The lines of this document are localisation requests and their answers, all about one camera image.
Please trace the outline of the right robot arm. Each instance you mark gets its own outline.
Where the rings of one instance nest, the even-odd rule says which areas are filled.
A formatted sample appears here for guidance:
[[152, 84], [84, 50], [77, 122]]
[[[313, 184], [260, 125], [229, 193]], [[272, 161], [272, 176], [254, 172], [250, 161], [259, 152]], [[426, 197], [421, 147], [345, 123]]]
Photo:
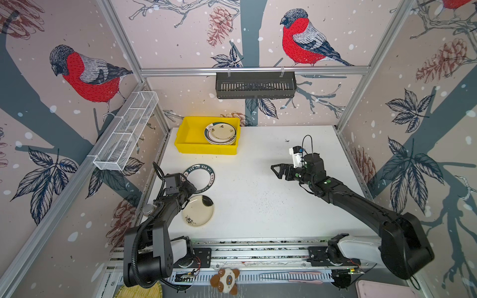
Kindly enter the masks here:
[[434, 261], [435, 253], [416, 216], [398, 214], [365, 199], [343, 182], [328, 176], [317, 153], [293, 153], [292, 164], [272, 165], [278, 179], [297, 181], [306, 192], [340, 207], [377, 234], [377, 238], [341, 233], [328, 242], [327, 256], [333, 264], [357, 259], [384, 265], [401, 279], [410, 279]]

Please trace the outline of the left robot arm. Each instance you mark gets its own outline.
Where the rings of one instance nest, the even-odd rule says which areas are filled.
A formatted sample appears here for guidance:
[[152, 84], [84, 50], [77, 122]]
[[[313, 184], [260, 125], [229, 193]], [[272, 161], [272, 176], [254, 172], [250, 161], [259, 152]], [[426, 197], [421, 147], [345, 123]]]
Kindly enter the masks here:
[[145, 222], [125, 233], [123, 277], [127, 287], [148, 289], [173, 272], [175, 261], [168, 228], [196, 187], [181, 173], [166, 175], [163, 182], [157, 208]]

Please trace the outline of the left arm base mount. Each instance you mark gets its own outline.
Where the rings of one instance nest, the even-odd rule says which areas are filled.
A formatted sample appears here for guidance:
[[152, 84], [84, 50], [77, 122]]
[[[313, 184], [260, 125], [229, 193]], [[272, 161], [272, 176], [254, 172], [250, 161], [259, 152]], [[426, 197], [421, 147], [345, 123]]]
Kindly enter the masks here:
[[189, 237], [181, 236], [171, 242], [174, 269], [203, 269], [210, 268], [212, 250], [195, 247]]

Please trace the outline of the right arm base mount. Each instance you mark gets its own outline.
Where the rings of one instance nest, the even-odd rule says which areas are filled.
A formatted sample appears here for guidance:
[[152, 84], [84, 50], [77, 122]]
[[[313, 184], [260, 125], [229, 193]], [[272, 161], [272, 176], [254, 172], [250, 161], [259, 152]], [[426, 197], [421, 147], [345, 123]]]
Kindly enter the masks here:
[[328, 266], [354, 266], [360, 267], [359, 259], [350, 259], [344, 257], [340, 251], [339, 241], [349, 236], [347, 233], [341, 233], [333, 237], [327, 242], [326, 246], [312, 246], [308, 247], [309, 257], [307, 262], [313, 267], [328, 267]]

